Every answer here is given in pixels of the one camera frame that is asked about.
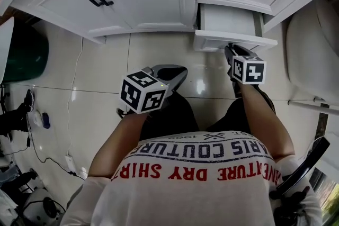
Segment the person's black trousers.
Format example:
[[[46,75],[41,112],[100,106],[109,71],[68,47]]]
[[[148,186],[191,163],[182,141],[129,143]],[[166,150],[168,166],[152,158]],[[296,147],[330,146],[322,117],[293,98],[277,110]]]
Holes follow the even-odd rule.
[[[139,140],[199,131],[191,105],[183,96],[175,92],[165,102],[163,109],[149,113],[142,126]],[[216,123],[207,127],[206,131],[240,131],[252,134],[245,113],[243,98],[235,99],[226,114]]]

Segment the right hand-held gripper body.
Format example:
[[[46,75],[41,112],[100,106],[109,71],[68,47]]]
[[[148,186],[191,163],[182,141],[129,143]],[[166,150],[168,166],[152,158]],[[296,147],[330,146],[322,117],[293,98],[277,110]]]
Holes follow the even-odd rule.
[[[253,86],[264,84],[266,61],[258,57],[256,53],[233,43],[225,46],[224,53],[230,65],[227,74],[231,79],[236,98],[242,96],[239,84]]]

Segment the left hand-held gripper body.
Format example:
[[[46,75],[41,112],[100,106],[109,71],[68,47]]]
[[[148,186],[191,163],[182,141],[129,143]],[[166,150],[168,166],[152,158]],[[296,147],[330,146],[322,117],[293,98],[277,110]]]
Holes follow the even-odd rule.
[[[155,65],[145,67],[123,77],[119,92],[126,110],[117,109],[120,117],[160,110],[168,105],[172,96],[188,75],[188,69],[180,65]]]

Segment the white power strip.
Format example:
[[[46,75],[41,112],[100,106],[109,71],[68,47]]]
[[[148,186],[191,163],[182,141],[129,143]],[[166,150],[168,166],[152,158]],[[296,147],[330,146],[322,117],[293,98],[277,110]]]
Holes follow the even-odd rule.
[[[65,156],[65,160],[68,166],[69,171],[71,171],[72,173],[76,174],[77,173],[77,169],[74,163],[74,159],[72,156],[66,155]]]

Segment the person's left forearm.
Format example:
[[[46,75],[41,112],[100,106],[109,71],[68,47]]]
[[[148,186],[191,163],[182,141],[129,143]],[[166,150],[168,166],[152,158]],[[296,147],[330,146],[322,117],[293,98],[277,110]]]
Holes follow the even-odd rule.
[[[137,145],[148,114],[130,114],[121,119],[112,134],[94,156],[89,177],[112,178],[118,166]]]

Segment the person's right forearm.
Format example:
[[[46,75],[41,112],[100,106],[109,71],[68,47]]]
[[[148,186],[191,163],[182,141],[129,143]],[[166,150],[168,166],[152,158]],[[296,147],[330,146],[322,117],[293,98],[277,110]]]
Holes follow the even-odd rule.
[[[240,84],[239,88],[251,134],[266,146],[275,161],[294,155],[291,137],[268,96],[253,85]]]

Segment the white printed t-shirt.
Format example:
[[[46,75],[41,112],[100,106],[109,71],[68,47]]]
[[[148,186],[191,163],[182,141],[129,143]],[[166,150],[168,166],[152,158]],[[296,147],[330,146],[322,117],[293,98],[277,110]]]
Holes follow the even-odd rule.
[[[277,226],[270,198],[298,168],[240,131],[140,142],[109,178],[86,178],[60,226]]]

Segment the white rounded fixture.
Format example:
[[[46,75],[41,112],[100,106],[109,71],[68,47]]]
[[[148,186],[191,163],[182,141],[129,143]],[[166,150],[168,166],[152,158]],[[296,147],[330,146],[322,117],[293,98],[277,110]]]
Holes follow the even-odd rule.
[[[339,15],[328,0],[313,0],[294,13],[286,56],[292,84],[339,105]]]

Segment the black clip device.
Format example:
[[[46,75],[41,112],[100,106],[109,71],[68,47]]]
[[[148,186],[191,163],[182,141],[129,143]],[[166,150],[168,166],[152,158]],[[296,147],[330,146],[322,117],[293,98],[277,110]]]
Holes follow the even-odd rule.
[[[281,202],[273,211],[275,226],[320,226],[321,210],[310,191],[306,186],[289,197],[271,191],[269,197]]]

